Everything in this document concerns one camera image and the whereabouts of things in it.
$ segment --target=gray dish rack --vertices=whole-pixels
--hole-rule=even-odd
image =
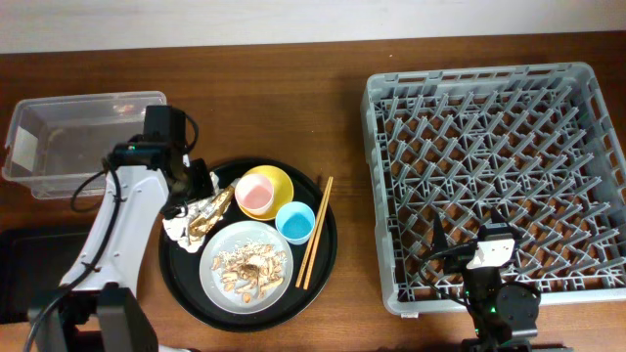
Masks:
[[[588,65],[375,74],[361,114],[389,312],[465,309],[417,270],[435,214],[453,245],[493,205],[523,234],[505,280],[536,285],[542,304],[626,298],[626,162]],[[461,297],[460,276],[426,270]]]

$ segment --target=round black tray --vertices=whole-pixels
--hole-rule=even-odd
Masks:
[[[317,212],[322,201],[320,189],[304,174],[279,161],[263,158],[246,158],[219,165],[211,171],[219,177],[219,187],[225,188],[237,177],[242,177],[248,170],[259,165],[274,165],[285,170],[293,182],[293,200],[302,201]],[[228,207],[224,219],[219,221],[208,234],[215,235],[224,227],[238,221],[250,220],[237,206],[236,202]],[[274,227],[274,220],[267,221]],[[232,314],[218,308],[204,294],[200,283],[200,259],[204,246],[196,253],[188,253],[178,246],[161,229],[158,247],[160,270],[163,279],[178,303],[200,321],[218,329],[227,331],[257,331],[275,327],[293,318],[306,308],[320,293],[331,275],[335,265],[337,238],[335,218],[328,207],[324,228],[320,237],[315,266],[311,274],[309,289],[295,288],[295,280],[300,270],[306,244],[292,245],[293,275],[289,288],[283,296],[269,308],[254,314]]]

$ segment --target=pink cup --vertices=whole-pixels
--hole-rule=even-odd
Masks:
[[[261,174],[249,174],[239,180],[235,199],[250,214],[263,215],[274,202],[274,186]]]

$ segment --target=white crumpled paper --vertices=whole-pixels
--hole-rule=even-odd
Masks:
[[[215,196],[219,195],[222,191],[217,185],[219,178],[213,172],[210,173],[210,177],[213,182],[213,196],[188,204],[187,216],[175,217],[171,220],[163,219],[163,228],[165,229],[167,236],[173,241],[177,241],[181,248],[184,248],[190,253],[196,253],[198,249],[200,249],[206,236],[202,236],[201,238],[190,237],[189,224],[192,220],[196,219],[198,215],[200,215],[201,211],[203,211],[206,206],[211,203]],[[181,206],[180,210],[181,214],[185,213],[185,207]]]

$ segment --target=yellow bowl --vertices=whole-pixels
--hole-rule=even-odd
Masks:
[[[267,177],[274,186],[274,202],[263,215],[253,215],[243,209],[239,204],[239,209],[254,220],[268,221],[276,218],[278,210],[288,202],[293,200],[293,183],[290,176],[280,168],[270,165],[261,165],[251,168],[244,176],[252,173],[261,174]]]

